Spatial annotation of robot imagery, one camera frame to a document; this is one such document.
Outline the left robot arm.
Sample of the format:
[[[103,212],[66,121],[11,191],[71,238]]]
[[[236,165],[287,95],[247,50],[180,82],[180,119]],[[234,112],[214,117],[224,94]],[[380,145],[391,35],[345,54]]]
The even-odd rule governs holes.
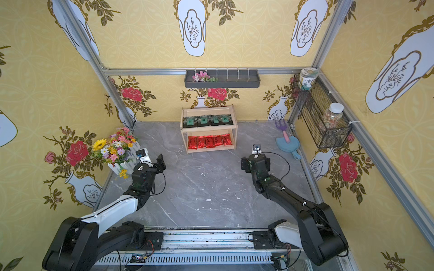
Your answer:
[[[155,163],[139,159],[133,169],[132,184],[117,200],[81,218],[65,219],[42,261],[46,271],[89,271],[104,256],[125,248],[149,244],[144,226],[137,222],[115,224],[140,210],[155,196],[155,177],[163,173],[163,155]]]

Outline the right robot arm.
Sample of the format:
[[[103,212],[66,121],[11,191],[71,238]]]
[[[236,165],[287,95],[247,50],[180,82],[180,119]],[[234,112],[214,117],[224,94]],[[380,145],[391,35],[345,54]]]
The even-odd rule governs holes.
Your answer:
[[[252,175],[256,191],[277,203],[297,221],[301,244],[306,256],[317,266],[349,251],[348,241],[332,208],[307,201],[280,179],[269,174],[271,159],[252,154],[241,159],[241,169]]]

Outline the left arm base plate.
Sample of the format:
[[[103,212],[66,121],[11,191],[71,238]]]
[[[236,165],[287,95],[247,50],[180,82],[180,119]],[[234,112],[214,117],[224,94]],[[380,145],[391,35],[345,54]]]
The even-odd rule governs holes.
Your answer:
[[[139,234],[136,250],[159,251],[162,247],[164,233],[162,231],[143,232]]]

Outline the red tea bag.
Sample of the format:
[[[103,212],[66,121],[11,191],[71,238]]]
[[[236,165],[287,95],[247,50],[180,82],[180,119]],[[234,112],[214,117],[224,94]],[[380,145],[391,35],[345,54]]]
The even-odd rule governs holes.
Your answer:
[[[188,137],[188,149],[189,150],[197,149],[197,137],[195,136]]]
[[[232,142],[230,134],[224,134],[224,135],[222,135],[222,140],[223,140],[223,144],[225,146],[231,146],[231,145],[233,145],[233,142]]]
[[[213,137],[213,141],[214,141],[214,146],[215,147],[223,146],[224,145],[224,141],[223,141],[223,136],[222,135],[215,135]]]
[[[197,149],[206,148],[206,137],[205,136],[196,137],[196,140],[197,140]]]
[[[207,135],[207,136],[205,136],[205,143],[206,143],[206,148],[207,149],[214,148],[215,147],[214,136],[213,135]]]

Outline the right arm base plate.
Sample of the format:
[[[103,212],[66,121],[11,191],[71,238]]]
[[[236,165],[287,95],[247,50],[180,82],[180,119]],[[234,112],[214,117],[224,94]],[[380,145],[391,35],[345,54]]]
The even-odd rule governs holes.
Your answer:
[[[298,246],[282,242],[273,231],[254,231],[248,239],[253,242],[255,250],[286,250],[287,248],[299,249]]]

